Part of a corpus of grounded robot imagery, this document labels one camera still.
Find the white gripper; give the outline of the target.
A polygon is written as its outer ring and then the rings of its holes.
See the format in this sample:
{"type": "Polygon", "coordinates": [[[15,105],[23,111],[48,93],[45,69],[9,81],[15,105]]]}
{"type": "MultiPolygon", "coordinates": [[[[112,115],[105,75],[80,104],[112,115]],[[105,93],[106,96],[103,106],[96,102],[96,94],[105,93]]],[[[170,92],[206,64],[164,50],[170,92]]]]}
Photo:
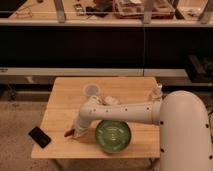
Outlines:
{"type": "Polygon", "coordinates": [[[87,119],[83,119],[78,116],[74,121],[72,128],[74,129],[74,138],[78,138],[86,133],[88,128],[90,127],[90,121],[87,119]]]}

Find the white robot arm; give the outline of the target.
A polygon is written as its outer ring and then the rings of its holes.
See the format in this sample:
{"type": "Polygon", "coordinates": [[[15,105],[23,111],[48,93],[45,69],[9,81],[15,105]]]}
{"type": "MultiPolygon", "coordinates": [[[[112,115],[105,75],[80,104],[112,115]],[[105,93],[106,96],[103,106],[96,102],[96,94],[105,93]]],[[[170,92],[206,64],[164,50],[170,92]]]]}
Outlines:
{"type": "Polygon", "coordinates": [[[158,124],[161,171],[213,171],[208,112],[194,93],[174,91],[164,99],[119,105],[92,96],[79,109],[75,134],[84,134],[94,120],[158,124]]]}

